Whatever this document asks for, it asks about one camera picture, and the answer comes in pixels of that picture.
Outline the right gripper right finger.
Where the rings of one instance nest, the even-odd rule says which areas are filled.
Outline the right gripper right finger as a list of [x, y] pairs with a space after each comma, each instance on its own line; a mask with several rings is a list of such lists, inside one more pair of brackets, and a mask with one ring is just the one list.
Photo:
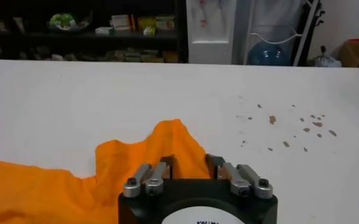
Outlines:
[[259, 176], [253, 168], [245, 164], [234, 167], [221, 156], [205, 156], [211, 179], [227, 180], [232, 194], [239, 197], [253, 195], [260, 199], [273, 197], [273, 186], [268, 179]]

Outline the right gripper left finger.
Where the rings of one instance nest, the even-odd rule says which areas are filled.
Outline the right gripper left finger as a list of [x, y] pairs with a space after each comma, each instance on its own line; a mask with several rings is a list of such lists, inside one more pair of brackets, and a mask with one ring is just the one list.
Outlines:
[[164, 156], [155, 167], [142, 164], [133, 176], [123, 185], [123, 196], [136, 198], [144, 192], [148, 196], [160, 195], [163, 192], [163, 182], [173, 178], [174, 156]]

